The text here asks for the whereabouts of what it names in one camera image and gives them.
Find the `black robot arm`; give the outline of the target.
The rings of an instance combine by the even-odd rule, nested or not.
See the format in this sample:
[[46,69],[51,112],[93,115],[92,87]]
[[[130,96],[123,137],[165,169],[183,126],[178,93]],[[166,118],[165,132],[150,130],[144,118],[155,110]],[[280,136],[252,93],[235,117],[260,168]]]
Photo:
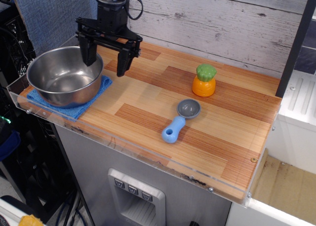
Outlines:
[[96,0],[97,18],[77,18],[77,38],[83,62],[90,66],[96,61],[97,45],[118,52],[117,76],[124,76],[132,60],[140,56],[142,37],[127,27],[130,0]]

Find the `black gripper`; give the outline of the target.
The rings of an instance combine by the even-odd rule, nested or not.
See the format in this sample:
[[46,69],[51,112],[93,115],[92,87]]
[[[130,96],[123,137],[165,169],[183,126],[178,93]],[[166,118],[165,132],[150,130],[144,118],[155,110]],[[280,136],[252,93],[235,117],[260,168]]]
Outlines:
[[97,45],[107,47],[118,54],[117,76],[124,76],[134,57],[140,56],[142,38],[127,27],[128,19],[138,20],[129,13],[130,0],[96,0],[97,18],[78,17],[77,38],[83,62],[91,66],[96,61]]

